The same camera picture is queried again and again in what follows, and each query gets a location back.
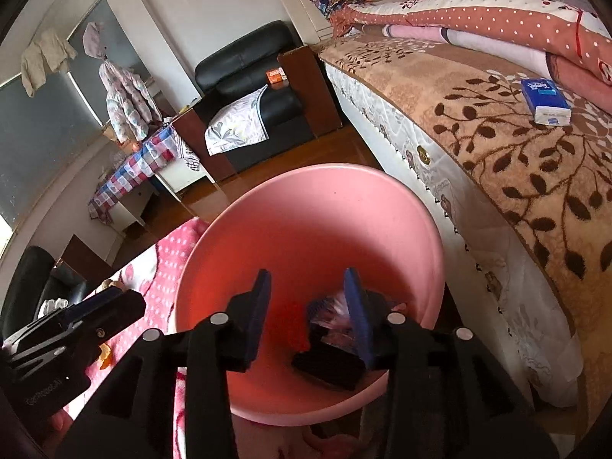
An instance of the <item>mattress button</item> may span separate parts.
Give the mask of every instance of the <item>mattress button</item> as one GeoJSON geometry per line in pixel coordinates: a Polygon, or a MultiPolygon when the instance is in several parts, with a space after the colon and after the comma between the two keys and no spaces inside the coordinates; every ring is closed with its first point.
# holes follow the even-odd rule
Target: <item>mattress button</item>
{"type": "Polygon", "coordinates": [[[429,154],[425,151],[423,146],[421,145],[417,146],[417,153],[418,153],[418,158],[421,159],[421,162],[423,162],[423,164],[428,166],[429,162],[431,162],[431,159],[429,158],[429,154]]]}

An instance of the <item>black leather sofa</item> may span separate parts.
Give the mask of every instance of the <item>black leather sofa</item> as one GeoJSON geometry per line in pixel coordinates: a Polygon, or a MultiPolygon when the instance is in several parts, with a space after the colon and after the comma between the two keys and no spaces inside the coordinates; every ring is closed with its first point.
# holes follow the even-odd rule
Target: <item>black leather sofa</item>
{"type": "Polygon", "coordinates": [[[2,311],[0,335],[8,338],[36,319],[45,300],[81,302],[97,285],[88,283],[66,265],[55,266],[53,256],[40,246],[29,246],[8,285],[2,311]]]}
{"type": "MultiPolygon", "coordinates": [[[[297,46],[287,25],[274,21],[202,60],[195,79],[203,98],[194,110],[204,125],[222,107],[267,84],[265,72],[278,67],[277,56],[297,46]]],[[[269,87],[261,97],[260,112],[269,139],[225,152],[237,172],[314,138],[291,87],[269,87]]]]}

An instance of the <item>mattress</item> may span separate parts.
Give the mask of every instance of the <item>mattress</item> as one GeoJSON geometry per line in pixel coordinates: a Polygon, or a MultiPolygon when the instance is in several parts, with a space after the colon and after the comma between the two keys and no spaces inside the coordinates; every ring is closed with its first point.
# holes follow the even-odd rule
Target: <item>mattress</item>
{"type": "MultiPolygon", "coordinates": [[[[427,41],[412,42],[413,52],[430,47],[427,41]]],[[[556,406],[574,405],[576,379],[583,370],[578,338],[515,230],[423,129],[363,82],[328,63],[326,72],[336,94],[347,99],[401,154],[465,240],[540,397],[556,406]]]]}

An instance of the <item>blue tissue pack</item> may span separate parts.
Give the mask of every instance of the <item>blue tissue pack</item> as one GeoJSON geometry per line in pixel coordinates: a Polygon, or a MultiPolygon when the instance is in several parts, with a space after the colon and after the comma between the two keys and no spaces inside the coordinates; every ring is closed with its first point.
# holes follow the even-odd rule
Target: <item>blue tissue pack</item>
{"type": "Polygon", "coordinates": [[[570,125],[571,109],[553,81],[523,79],[521,90],[537,124],[570,125]]]}

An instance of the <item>orange box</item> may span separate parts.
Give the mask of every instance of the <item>orange box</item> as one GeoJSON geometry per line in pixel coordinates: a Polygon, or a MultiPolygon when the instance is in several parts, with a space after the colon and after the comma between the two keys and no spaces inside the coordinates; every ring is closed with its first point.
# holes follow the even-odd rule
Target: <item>orange box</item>
{"type": "Polygon", "coordinates": [[[274,84],[275,82],[281,82],[287,79],[287,75],[285,74],[285,71],[282,67],[267,71],[265,72],[265,75],[267,76],[268,81],[270,81],[270,84],[274,84]]]}

